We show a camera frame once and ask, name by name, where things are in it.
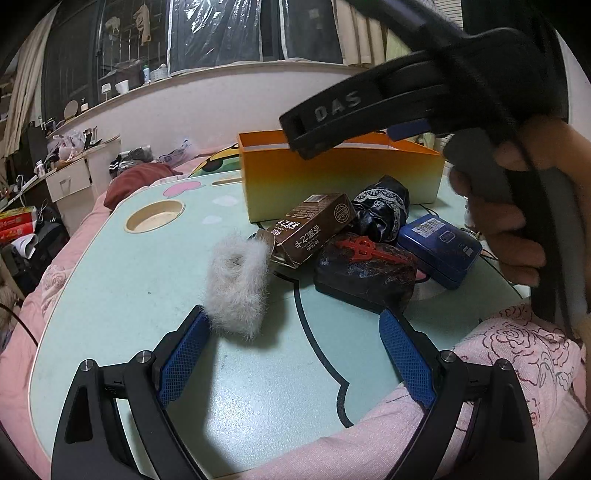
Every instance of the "red package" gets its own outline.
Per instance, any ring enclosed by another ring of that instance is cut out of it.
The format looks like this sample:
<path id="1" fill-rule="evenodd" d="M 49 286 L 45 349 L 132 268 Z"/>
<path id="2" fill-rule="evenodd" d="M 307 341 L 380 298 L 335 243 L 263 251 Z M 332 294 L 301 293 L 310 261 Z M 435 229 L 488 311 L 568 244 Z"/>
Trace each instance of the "red package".
<path id="1" fill-rule="evenodd" d="M 37 209 L 35 207 L 14 208 L 0 213 L 0 230 L 6 230 L 36 221 Z"/>
<path id="2" fill-rule="evenodd" d="M 0 243 L 7 244 L 29 233 L 35 233 L 35 226 L 32 222 L 13 226 L 12 228 L 0 231 Z"/>

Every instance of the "desk drawer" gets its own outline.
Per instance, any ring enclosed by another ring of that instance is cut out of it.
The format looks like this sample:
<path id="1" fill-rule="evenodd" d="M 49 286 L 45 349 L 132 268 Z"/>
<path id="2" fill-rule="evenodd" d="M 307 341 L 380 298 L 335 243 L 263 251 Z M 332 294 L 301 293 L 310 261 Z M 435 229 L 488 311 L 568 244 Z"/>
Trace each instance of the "desk drawer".
<path id="1" fill-rule="evenodd" d="M 90 174 L 84 159 L 47 177 L 47 189 L 54 202 L 90 187 Z"/>

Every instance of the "finger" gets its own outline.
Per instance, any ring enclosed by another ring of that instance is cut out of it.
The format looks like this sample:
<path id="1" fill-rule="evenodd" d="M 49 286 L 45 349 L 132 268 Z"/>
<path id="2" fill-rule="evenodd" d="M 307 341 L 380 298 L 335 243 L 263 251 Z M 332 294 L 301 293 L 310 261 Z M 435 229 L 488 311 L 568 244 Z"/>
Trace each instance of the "finger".
<path id="1" fill-rule="evenodd" d="M 557 167 L 575 183 L 591 185 L 591 144 L 570 125 L 550 116 L 535 116 L 519 129 L 519 138 L 539 169 Z M 528 170 L 513 142 L 495 150 L 495 160 L 508 170 Z"/>
<path id="2" fill-rule="evenodd" d="M 542 246 L 511 233 L 489 235 L 486 241 L 500 262 L 514 267 L 543 267 L 546 255 Z"/>
<path id="3" fill-rule="evenodd" d="M 499 263 L 499 268 L 507 280 L 519 285 L 537 287 L 540 283 L 540 273 L 532 267 L 515 267 Z"/>
<path id="4" fill-rule="evenodd" d="M 525 226 L 525 216 L 515 205 L 485 202 L 480 197 L 471 196 L 468 206 L 476 228 L 485 236 Z"/>
<path id="5" fill-rule="evenodd" d="M 449 185 L 452 186 L 454 192 L 462 197 L 470 195 L 470 180 L 467 175 L 461 171 L 457 171 L 455 168 L 449 173 Z"/>

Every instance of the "brown carton drink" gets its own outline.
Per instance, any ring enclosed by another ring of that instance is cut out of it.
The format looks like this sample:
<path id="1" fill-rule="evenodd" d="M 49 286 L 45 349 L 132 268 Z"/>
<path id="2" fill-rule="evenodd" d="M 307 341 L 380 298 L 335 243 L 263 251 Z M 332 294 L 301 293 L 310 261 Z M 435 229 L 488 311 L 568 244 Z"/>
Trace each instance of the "brown carton drink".
<path id="1" fill-rule="evenodd" d="M 271 259 L 287 267 L 299 267 L 354 217 L 353 206 L 344 193 L 310 196 L 269 229 L 275 241 Z"/>

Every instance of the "black fabric pouch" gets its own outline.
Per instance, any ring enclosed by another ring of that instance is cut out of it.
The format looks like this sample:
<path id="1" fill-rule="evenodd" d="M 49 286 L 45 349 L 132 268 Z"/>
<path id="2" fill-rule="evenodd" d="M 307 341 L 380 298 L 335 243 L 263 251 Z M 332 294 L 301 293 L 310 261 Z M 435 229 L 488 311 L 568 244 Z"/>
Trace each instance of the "black fabric pouch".
<path id="1" fill-rule="evenodd" d="M 357 217 L 351 231 L 367 235 L 374 242 L 394 242 L 398 231 L 406 224 L 410 197 L 398 180 L 384 175 L 353 200 Z"/>

